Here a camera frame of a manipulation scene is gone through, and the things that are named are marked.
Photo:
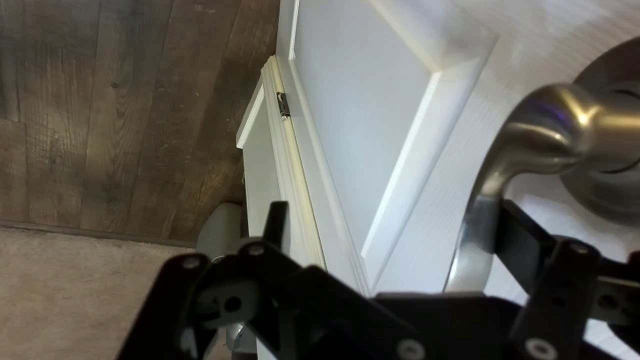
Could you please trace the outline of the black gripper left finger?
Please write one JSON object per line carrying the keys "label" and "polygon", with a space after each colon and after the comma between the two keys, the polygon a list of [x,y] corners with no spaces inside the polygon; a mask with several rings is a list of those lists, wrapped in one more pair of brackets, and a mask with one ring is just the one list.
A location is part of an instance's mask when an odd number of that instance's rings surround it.
{"label": "black gripper left finger", "polygon": [[248,327],[276,360],[426,360],[409,322],[319,265],[278,250],[288,206],[271,206],[260,238],[212,259],[167,259],[119,360],[204,360],[223,327]]}

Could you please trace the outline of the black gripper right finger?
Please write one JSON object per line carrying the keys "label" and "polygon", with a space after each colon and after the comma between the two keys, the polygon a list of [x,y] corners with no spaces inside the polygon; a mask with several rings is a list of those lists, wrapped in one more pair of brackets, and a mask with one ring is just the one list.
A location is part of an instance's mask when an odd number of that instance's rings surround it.
{"label": "black gripper right finger", "polygon": [[528,293],[509,336],[520,360],[612,360],[591,343],[587,323],[601,319],[640,352],[640,256],[626,262],[595,246],[547,231],[518,203],[499,203],[495,254]]}

